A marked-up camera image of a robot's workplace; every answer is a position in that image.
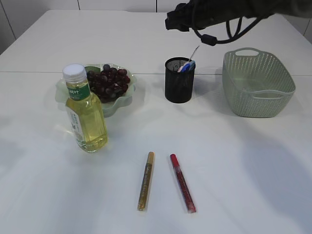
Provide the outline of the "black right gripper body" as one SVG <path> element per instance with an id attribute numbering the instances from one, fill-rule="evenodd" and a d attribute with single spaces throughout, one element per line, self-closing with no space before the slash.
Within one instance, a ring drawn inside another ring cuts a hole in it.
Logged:
<path id="1" fill-rule="evenodd" d="M 189 32 L 192 29 L 193 7 L 194 2 L 179 3 L 173 11 L 167 13 L 166 29 Z"/>

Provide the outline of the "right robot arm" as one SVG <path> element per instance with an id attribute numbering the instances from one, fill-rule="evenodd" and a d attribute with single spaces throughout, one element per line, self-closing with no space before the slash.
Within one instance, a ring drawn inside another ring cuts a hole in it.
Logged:
<path id="1" fill-rule="evenodd" d="M 312 17 L 311 0 L 191 0 L 167 13 L 167 30 L 188 32 L 238 18 L 267 18 L 273 14 Z"/>

